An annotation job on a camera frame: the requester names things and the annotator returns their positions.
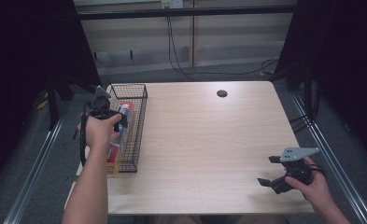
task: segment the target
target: gray carpet floor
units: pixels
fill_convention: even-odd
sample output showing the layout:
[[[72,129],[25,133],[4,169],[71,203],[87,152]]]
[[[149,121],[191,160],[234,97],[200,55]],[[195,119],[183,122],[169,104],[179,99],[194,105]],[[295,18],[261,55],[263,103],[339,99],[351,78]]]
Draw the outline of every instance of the gray carpet floor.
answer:
[[[245,73],[257,70],[261,63],[243,63],[232,65],[215,65],[198,68],[184,68],[186,73],[196,72],[203,74],[182,75],[173,69],[162,71],[141,72],[134,74],[121,74],[101,77],[103,86],[108,83],[146,83],[146,82],[175,82],[175,81],[239,81],[263,80],[258,72],[232,75],[232,73]],[[285,109],[288,119],[300,117],[289,92],[285,87],[285,80],[274,83],[275,89]],[[72,182],[76,178],[79,164],[78,141],[73,140],[73,134],[79,123],[79,114],[82,104],[89,101],[91,95],[84,91],[77,91],[75,98],[69,104],[59,102],[62,111],[66,108],[66,117],[58,134],[56,142],[49,153],[47,163],[41,170],[41,176],[36,182],[35,190],[27,204],[21,218],[21,223],[60,223],[64,212],[64,203],[69,193]],[[327,99],[321,97],[320,107],[316,122],[325,138],[331,145],[334,154],[342,164],[352,183],[357,188],[361,197],[367,203],[367,151],[355,133],[348,132],[345,122]],[[8,159],[4,170],[0,173],[0,223],[3,223],[7,213],[19,194],[26,177],[28,176],[39,149],[48,134],[49,111],[32,110],[25,122],[21,133],[21,141],[16,150]],[[301,147],[316,147],[316,142],[310,132],[302,129],[296,133],[296,138]],[[333,176],[328,164],[321,154],[313,159],[322,165],[327,172],[327,180],[335,201],[342,208],[352,223],[360,223],[345,194]],[[288,215],[289,223],[323,223],[315,214]],[[147,223],[152,217],[110,217],[109,223]],[[204,222],[221,224],[224,216],[204,216]]]

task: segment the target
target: hand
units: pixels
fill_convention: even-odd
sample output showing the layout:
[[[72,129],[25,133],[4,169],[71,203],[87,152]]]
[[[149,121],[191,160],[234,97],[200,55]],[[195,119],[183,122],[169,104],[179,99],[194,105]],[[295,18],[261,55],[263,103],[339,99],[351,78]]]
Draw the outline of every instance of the hand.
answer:
[[[315,164],[309,157],[305,157],[304,160],[307,164]],[[321,172],[312,172],[312,183],[308,186],[290,176],[287,176],[285,181],[295,189],[301,191],[305,199],[312,204],[314,211],[318,214],[335,205],[329,192],[325,176]]]
[[[121,120],[121,114],[117,114],[110,119],[96,119],[88,116],[86,126],[87,146],[108,147],[110,135],[113,133],[113,126]]]

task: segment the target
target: wooden table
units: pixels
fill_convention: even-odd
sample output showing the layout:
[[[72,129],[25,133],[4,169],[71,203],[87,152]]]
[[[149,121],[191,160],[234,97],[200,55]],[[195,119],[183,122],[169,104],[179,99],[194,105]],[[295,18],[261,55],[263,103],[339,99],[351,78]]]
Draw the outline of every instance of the wooden table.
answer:
[[[149,83],[137,174],[108,179],[109,214],[312,213],[301,192],[257,178],[298,143],[270,82]],[[218,97],[225,90],[227,97]]]

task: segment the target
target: wire mesh basket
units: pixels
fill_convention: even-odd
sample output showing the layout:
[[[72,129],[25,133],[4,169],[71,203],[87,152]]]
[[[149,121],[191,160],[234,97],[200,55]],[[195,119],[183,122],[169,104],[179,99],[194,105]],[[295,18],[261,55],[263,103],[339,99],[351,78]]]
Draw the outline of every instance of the wire mesh basket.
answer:
[[[136,173],[139,162],[140,144],[142,141],[143,123],[145,121],[148,91],[145,84],[112,84],[109,88],[110,109],[119,110],[121,104],[131,102],[132,110],[128,123],[128,134],[121,141],[120,173]]]

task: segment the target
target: right hand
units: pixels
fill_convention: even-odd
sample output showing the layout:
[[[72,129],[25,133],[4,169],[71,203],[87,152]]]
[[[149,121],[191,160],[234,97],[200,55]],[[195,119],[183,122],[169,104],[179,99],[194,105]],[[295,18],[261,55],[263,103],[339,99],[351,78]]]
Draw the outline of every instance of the right hand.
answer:
[[[315,164],[309,157],[304,160],[307,164]],[[322,214],[335,206],[325,176],[321,172],[312,172],[312,183],[308,186],[290,176],[285,177],[285,181],[304,195],[316,213]]]

